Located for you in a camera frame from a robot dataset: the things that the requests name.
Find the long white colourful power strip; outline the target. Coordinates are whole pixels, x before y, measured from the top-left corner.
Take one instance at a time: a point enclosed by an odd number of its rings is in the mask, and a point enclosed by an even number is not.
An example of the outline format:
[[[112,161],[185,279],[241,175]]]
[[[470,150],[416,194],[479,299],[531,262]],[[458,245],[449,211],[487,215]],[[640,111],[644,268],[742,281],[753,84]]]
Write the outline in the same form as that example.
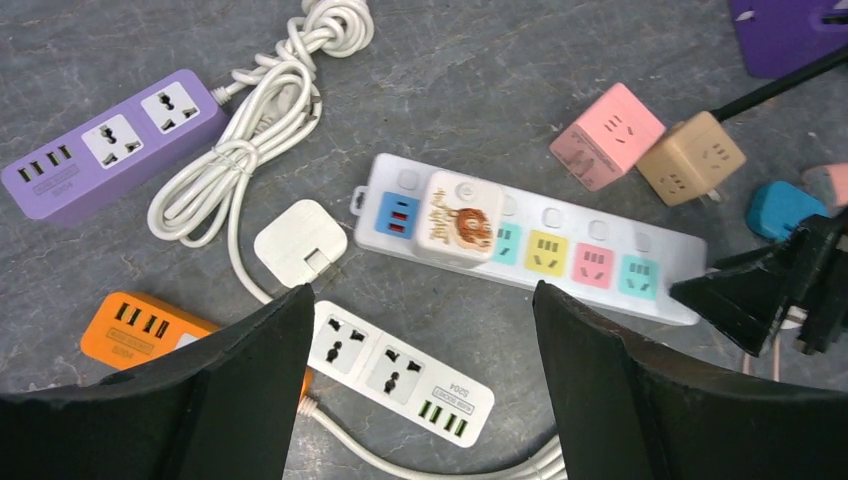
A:
[[[669,325],[698,323],[670,287],[701,276],[707,246],[697,237],[500,185],[505,206],[493,257],[474,268],[422,259],[413,232],[429,177],[443,170],[379,154],[351,200],[356,243],[365,249],[532,290],[555,285],[581,302]]]

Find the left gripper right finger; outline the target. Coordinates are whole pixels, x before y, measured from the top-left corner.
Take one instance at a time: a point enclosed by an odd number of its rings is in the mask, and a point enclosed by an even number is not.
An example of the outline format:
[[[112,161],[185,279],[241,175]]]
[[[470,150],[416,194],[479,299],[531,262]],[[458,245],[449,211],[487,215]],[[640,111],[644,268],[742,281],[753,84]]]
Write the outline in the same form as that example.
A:
[[[693,358],[547,282],[532,308],[569,478],[846,477],[845,393]]]

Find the pink cube socket adapter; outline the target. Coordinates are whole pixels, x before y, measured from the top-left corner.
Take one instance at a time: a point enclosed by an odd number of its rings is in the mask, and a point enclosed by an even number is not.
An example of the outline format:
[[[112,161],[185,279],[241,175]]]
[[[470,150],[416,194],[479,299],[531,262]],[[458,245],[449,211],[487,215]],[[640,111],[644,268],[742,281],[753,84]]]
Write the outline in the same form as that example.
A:
[[[549,146],[589,191],[630,171],[665,133],[665,125],[623,83],[611,86]]]

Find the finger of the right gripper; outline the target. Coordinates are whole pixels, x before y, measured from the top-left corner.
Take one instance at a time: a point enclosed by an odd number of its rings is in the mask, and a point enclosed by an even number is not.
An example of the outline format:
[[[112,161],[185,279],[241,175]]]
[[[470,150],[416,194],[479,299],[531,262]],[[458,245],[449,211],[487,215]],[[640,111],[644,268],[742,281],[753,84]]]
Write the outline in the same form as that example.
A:
[[[673,284],[671,297],[714,326],[744,352],[759,357],[777,334],[802,326],[805,272],[755,263],[712,270]]]

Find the white tiger cube adapter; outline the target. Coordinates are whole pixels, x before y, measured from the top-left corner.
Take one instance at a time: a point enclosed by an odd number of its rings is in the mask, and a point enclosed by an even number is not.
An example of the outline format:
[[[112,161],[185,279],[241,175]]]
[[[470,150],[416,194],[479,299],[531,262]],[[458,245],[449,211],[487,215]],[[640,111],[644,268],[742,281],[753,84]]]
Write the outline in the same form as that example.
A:
[[[414,254],[474,268],[494,255],[506,194],[493,182],[438,170],[428,180],[413,232]]]

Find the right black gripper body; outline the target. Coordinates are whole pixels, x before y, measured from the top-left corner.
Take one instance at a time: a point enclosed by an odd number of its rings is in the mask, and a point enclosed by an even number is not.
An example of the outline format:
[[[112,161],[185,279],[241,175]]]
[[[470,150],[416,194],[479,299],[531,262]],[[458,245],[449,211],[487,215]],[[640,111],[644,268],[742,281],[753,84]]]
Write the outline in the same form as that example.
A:
[[[806,314],[795,348],[824,353],[847,329],[847,210],[805,219],[792,238],[800,244],[790,275],[792,306]]]

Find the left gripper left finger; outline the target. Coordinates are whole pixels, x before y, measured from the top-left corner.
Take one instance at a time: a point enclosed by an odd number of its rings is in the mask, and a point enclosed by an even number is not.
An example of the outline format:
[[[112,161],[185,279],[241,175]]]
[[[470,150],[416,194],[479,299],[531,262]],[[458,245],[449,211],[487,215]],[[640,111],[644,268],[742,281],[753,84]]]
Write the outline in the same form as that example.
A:
[[[89,386],[1,397],[5,479],[280,479],[314,328],[298,286]]]

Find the tan cube socket adapter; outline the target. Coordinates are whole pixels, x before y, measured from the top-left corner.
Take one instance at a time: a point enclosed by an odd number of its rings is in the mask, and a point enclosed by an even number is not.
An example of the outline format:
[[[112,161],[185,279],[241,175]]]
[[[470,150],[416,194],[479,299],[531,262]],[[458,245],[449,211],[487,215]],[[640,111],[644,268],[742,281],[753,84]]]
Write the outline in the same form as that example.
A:
[[[719,121],[702,111],[664,134],[636,168],[663,203],[676,206],[710,194],[746,160]]]

